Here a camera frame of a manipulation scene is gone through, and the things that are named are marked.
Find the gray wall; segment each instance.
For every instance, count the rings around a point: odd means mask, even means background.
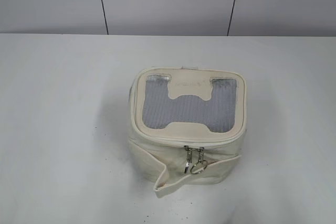
[[[229,27],[232,36],[336,36],[336,2],[0,0],[0,33],[212,36]]]

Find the zipper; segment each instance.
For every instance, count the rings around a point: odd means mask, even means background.
[[[207,161],[204,160],[204,147],[200,147],[200,148],[190,148],[188,145],[185,145],[184,146],[184,149],[185,151],[187,152],[187,161],[186,161],[186,164],[185,164],[185,168],[184,168],[184,173],[186,174],[188,172],[188,169],[189,169],[189,166],[190,164],[192,163],[192,156],[193,156],[193,149],[196,150],[198,152],[198,160],[197,160],[197,163],[194,164],[192,166],[192,168],[190,169],[190,172],[192,174],[199,174],[201,173],[202,171],[204,171],[204,169],[207,167]],[[196,167],[196,166],[199,166],[199,165],[202,165],[202,169],[198,169],[195,173],[193,172],[193,169]]]

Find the white table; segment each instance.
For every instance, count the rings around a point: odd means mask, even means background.
[[[243,157],[157,199],[127,147],[148,66],[241,73]],[[0,35],[0,223],[336,223],[336,38]]]

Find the bag handle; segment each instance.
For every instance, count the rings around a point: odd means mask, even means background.
[[[157,178],[153,190],[158,198],[162,198],[165,195],[171,194],[181,188],[183,185],[194,182],[197,179],[205,177],[225,177],[241,157],[241,155],[238,155],[233,158],[228,158],[209,164],[207,168],[203,169],[203,171],[200,173],[187,174],[176,182],[168,184],[167,182],[170,179],[170,172],[167,166],[155,158],[152,154],[136,145],[134,142],[129,142],[132,153],[134,154],[135,158],[138,159],[140,169],[145,174],[148,169],[151,171],[150,174],[152,176],[148,176],[150,180],[155,180]]]

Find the panel seam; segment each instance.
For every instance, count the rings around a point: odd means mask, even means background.
[[[106,33],[108,35],[109,34],[109,28],[108,28],[107,22],[106,22],[105,7],[104,7],[104,1],[103,0],[101,0],[101,7],[103,9],[103,14],[104,14]]]
[[[229,32],[230,32],[230,28],[231,28],[231,22],[232,22],[232,16],[233,16],[233,11],[235,9],[235,4],[236,4],[236,0],[233,0],[233,5],[232,5],[232,10],[231,10],[231,15],[230,15],[230,21],[229,21],[229,26],[227,28],[227,34],[226,34],[226,36],[229,36]]]

